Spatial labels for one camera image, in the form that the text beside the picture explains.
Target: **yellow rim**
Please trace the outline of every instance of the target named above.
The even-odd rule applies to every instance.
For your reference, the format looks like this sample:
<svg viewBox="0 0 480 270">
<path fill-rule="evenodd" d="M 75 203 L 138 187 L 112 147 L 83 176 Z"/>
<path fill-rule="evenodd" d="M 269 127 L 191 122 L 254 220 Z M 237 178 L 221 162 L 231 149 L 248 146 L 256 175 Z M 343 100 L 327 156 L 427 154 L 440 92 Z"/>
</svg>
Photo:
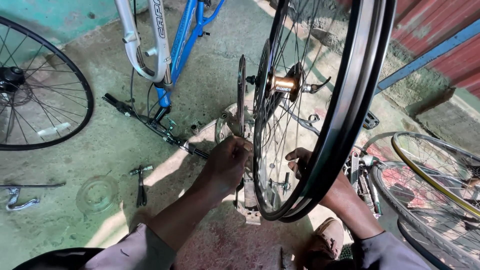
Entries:
<svg viewBox="0 0 480 270">
<path fill-rule="evenodd" d="M 423 180 L 427 181 L 427 183 L 430 184 L 434 189 L 438 190 L 443 195 L 447 196 L 452 201 L 457 203 L 463 210 L 465 210 L 465 211 L 471 213 L 472 215 L 480 218 L 480 210 L 478 210 L 476 207 L 469 204 L 468 202 L 464 201 L 459 196 L 453 194 L 450 190 L 448 190 L 443 185 L 438 183 L 435 179 L 429 177 L 422 169 L 420 169 L 419 166 L 417 166 L 409 158 L 407 158 L 395 141 L 395 138 L 397 137 L 397 135 L 398 135 L 398 133 L 395 133 L 392 137 L 392 146 L 393 146 L 395 152 L 403 160 L 403 162 L 405 162 Z"/>
</svg>

